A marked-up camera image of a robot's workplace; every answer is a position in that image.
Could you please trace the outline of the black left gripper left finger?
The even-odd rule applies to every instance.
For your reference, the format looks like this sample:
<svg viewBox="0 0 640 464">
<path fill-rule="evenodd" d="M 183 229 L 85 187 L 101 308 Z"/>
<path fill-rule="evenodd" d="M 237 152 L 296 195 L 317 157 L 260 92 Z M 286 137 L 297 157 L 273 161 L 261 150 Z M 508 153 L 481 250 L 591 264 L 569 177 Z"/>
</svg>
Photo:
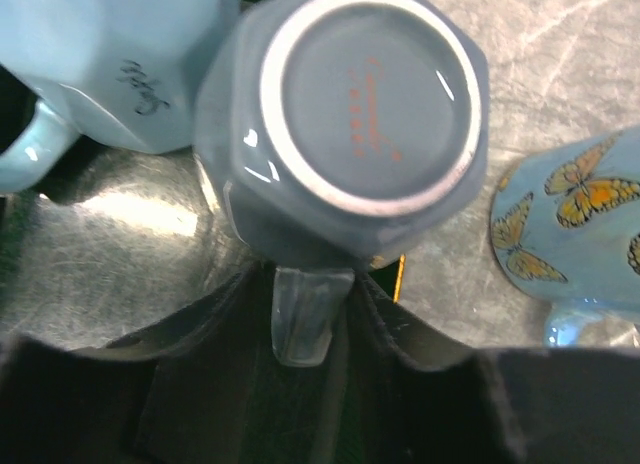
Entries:
<svg viewBox="0 0 640 464">
<path fill-rule="evenodd" d="M 270 271 L 102 348 L 1 342 L 5 463 L 234 463 L 259 361 L 271 352 Z"/>
</svg>

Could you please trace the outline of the blue butterfly mug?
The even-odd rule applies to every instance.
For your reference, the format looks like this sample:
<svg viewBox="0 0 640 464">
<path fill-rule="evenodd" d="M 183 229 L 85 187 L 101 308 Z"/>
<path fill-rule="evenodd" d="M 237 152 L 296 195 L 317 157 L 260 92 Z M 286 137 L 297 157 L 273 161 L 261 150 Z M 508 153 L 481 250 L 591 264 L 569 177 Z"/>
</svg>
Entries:
<svg viewBox="0 0 640 464">
<path fill-rule="evenodd" d="M 550 303 L 549 347 L 584 328 L 639 321 L 639 129 L 526 157 L 500 180 L 490 242 L 508 279 Z"/>
</svg>

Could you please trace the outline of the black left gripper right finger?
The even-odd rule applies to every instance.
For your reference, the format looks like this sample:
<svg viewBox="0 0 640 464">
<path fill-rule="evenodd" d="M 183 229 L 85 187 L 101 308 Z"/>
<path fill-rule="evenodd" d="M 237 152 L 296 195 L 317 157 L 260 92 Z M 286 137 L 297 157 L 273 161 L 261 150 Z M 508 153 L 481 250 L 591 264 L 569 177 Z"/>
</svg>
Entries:
<svg viewBox="0 0 640 464">
<path fill-rule="evenodd" d="M 346 323 L 363 463 L 639 459 L 635 349 L 473 349 L 366 275 Z"/>
</svg>

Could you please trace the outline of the dark grey faceted mug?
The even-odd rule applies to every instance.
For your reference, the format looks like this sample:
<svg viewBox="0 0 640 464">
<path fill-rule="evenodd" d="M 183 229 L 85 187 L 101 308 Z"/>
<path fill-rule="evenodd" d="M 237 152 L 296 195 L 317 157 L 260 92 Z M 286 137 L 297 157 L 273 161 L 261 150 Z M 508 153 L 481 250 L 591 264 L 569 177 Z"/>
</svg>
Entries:
<svg viewBox="0 0 640 464">
<path fill-rule="evenodd" d="M 199 92 L 198 177 L 275 267 L 273 353 L 321 364 L 360 273 L 480 191 L 489 64 L 428 0 L 262 0 Z"/>
</svg>

